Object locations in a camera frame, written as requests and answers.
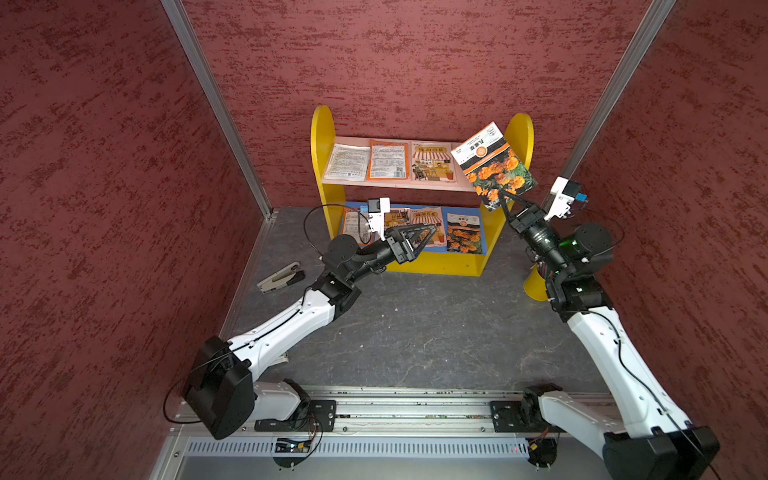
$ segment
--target gray floor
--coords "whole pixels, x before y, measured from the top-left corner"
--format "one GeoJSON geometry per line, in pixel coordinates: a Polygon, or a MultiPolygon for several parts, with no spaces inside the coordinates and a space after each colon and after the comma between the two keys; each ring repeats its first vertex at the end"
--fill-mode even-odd
{"type": "MultiPolygon", "coordinates": [[[[277,214],[235,327],[242,333],[301,297],[323,271],[307,243],[308,208],[277,214]],[[256,284],[293,261],[306,280],[263,294],[256,284]]],[[[308,222],[313,242],[328,242],[320,210],[308,222]]],[[[531,263],[510,229],[498,240],[479,278],[383,273],[359,283],[361,297],[330,325],[270,367],[263,381],[291,378],[304,385],[520,389],[554,382],[569,392],[607,392],[587,351],[551,311],[522,289],[531,263]]]]}

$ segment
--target flower illustration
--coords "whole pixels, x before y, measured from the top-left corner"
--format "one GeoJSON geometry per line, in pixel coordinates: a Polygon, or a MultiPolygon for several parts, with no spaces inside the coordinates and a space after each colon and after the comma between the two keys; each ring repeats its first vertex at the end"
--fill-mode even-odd
{"type": "Polygon", "coordinates": [[[512,153],[512,151],[509,151],[509,158],[506,162],[504,162],[504,169],[506,170],[514,170],[517,168],[518,164],[520,163],[520,160],[515,156],[515,154],[512,153]]]}
{"type": "Polygon", "coordinates": [[[480,180],[487,180],[491,175],[493,175],[493,172],[491,172],[491,169],[488,167],[481,168],[480,173],[478,174],[480,180]]]}
{"type": "Polygon", "coordinates": [[[493,162],[489,167],[492,174],[500,174],[504,171],[504,164],[501,162],[493,162]]]}
{"type": "Polygon", "coordinates": [[[512,179],[512,183],[511,183],[512,188],[520,188],[523,185],[525,185],[525,179],[520,175],[512,179]]]}

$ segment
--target yellow bookshelf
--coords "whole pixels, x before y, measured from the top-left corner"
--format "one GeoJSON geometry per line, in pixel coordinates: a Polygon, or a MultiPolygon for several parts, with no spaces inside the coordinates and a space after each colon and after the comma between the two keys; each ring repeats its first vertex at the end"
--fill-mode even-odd
{"type": "MultiPolygon", "coordinates": [[[[527,114],[516,114],[507,126],[504,133],[507,142],[512,150],[520,157],[526,168],[531,166],[531,156],[533,155],[533,122],[527,114]]],[[[320,192],[320,200],[324,204],[346,204],[346,195],[344,194],[345,185],[358,185],[370,187],[390,187],[390,188],[418,188],[422,190],[455,190],[473,192],[474,189],[469,180],[460,172],[456,171],[455,184],[440,184],[438,182],[420,182],[418,180],[389,180],[389,181],[362,181],[352,182],[347,180],[324,180],[323,175],[326,171],[333,144],[368,146],[370,138],[360,137],[337,137],[336,127],[333,123],[331,110],[326,105],[319,105],[315,109],[312,119],[311,148],[312,165],[315,170],[315,179],[317,188],[320,192]]],[[[401,203],[397,198],[392,198],[394,204],[401,203]]],[[[328,234],[334,238],[339,232],[339,226],[343,215],[342,207],[324,207],[328,234]]],[[[391,272],[408,273],[435,273],[440,275],[463,275],[480,276],[491,256],[491,252],[496,245],[498,236],[501,235],[505,225],[504,212],[501,208],[489,212],[482,205],[480,206],[483,230],[485,232],[485,242],[487,252],[485,255],[471,255],[467,253],[436,253],[423,252],[416,261],[398,265],[390,264],[387,270],[391,272]]]]}

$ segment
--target red textured wall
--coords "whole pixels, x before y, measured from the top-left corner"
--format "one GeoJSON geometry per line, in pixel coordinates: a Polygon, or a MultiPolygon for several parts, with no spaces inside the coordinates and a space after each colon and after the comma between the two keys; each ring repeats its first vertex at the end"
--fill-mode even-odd
{"type": "Polygon", "coordinates": [[[603,279],[722,451],[768,475],[768,4],[678,0],[578,174],[627,231],[603,279]]]}
{"type": "MultiPolygon", "coordinates": [[[[528,112],[532,170],[549,185],[649,3],[185,1],[275,206],[319,203],[310,157],[318,104],[339,135],[450,141],[528,112]]],[[[401,203],[478,204],[472,194],[387,191],[401,203]]]]}
{"type": "Polygon", "coordinates": [[[260,214],[160,2],[5,2],[0,39],[0,478],[145,478],[260,214]]]}

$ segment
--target robotic arm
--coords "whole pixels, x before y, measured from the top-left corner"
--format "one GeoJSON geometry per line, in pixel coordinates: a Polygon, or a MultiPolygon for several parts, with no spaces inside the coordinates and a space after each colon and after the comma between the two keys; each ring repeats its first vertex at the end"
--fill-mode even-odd
{"type": "Polygon", "coordinates": [[[216,440],[229,436],[254,411],[255,419],[305,419],[308,399],[299,386],[254,379],[305,336],[349,310],[361,293],[357,281],[383,272],[393,261],[412,262],[435,232],[434,225],[393,227],[363,248],[351,236],[339,235],[323,255],[325,270],[301,299],[228,342],[217,336],[206,341],[187,377],[184,398],[211,435],[216,440]]]}
{"type": "MultiPolygon", "coordinates": [[[[510,227],[528,244],[532,260],[545,267],[552,309],[586,347],[623,422],[590,410],[551,385],[527,390],[521,405],[524,420],[528,425],[556,425],[572,434],[602,457],[613,478],[699,478],[720,444],[709,428],[694,427],[664,391],[594,278],[613,260],[616,244],[610,233],[599,224],[586,223],[560,237],[549,223],[553,217],[565,217],[572,202],[586,200],[580,189],[581,185],[558,178],[549,211],[504,191],[499,195],[523,206],[512,214],[502,201],[510,227]]],[[[388,209],[388,201],[369,202],[372,230],[383,231],[383,213],[388,209]]],[[[301,299],[229,342],[218,337],[205,342],[187,378],[184,398],[211,435],[227,437],[254,411],[255,419],[306,419],[309,400],[299,386],[254,379],[305,336],[345,313],[360,296],[357,281],[384,271],[393,261],[415,260],[435,230],[424,225],[390,228],[381,240],[362,249],[350,236],[335,237],[322,258],[325,270],[301,299]]]]}
{"type": "Polygon", "coordinates": [[[528,244],[533,261],[545,267],[552,309],[584,344],[616,400],[617,423],[554,388],[528,391],[528,420],[556,425],[605,461],[613,478],[699,478],[720,449],[707,427],[694,427],[634,348],[613,303],[594,274],[613,260],[611,235],[596,223],[580,225],[561,238],[550,225],[565,217],[574,200],[584,201],[581,185],[558,178],[549,212],[507,192],[524,208],[507,221],[528,244]]]}

